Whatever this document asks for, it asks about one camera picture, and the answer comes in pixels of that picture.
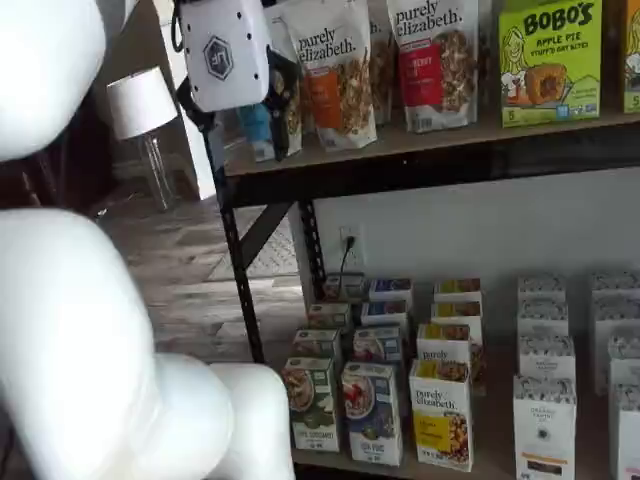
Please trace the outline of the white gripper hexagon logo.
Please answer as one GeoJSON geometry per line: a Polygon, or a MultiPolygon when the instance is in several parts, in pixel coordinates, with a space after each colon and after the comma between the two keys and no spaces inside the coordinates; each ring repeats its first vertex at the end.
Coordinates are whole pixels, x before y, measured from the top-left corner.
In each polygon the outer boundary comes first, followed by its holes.
{"type": "Polygon", "coordinates": [[[224,160],[215,112],[262,100],[269,113],[275,160],[298,152],[300,69],[268,48],[270,33],[262,3],[181,1],[178,11],[189,79],[180,83],[177,99],[203,137],[211,170],[219,171],[224,160]]]}

